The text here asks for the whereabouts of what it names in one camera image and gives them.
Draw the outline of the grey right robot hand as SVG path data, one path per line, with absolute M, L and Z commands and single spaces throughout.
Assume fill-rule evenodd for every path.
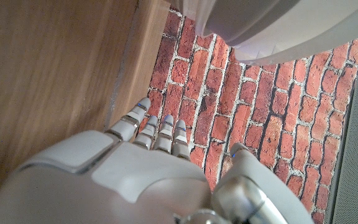
M 108 131 L 84 131 L 31 157 L 0 188 L 0 223 L 311 223 L 298 197 L 245 145 L 210 187 L 185 123 L 143 98 Z

